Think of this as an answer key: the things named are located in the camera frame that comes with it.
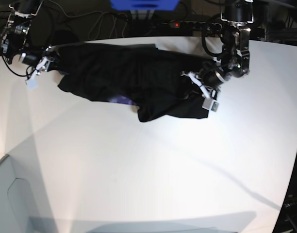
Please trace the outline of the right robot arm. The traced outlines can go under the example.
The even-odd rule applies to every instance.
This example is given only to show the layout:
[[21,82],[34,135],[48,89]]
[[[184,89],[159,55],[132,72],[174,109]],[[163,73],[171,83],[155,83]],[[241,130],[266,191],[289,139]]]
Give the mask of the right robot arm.
[[[55,32],[53,16],[42,0],[0,0],[0,6],[4,4],[9,5],[11,13],[0,34],[0,56],[7,67],[20,55],[21,63],[36,68],[51,47]],[[29,39],[29,31],[32,20],[42,8],[49,17],[51,32],[45,44],[37,47]]]

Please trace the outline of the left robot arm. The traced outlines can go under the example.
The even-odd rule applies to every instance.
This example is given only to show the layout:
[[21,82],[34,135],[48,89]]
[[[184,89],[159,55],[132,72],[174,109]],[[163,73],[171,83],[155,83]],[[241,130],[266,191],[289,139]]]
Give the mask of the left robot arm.
[[[197,94],[206,100],[214,100],[219,87],[231,77],[242,78],[249,73],[250,52],[249,39],[254,22],[252,0],[208,0],[209,4],[221,7],[220,13],[212,16],[204,24],[201,32],[202,47],[206,54],[216,61],[205,61],[202,69],[195,72],[183,72],[181,75],[190,78],[198,86]],[[225,22],[219,33],[222,51],[214,53],[206,43],[209,23],[215,19]]]

